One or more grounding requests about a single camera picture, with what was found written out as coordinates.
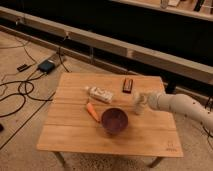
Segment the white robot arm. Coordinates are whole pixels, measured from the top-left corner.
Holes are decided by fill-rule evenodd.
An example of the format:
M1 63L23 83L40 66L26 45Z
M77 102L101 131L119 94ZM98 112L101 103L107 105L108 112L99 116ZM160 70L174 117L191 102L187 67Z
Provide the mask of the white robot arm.
M152 92L147 98L147 104L153 110L187 116L213 132L213 112L188 95Z

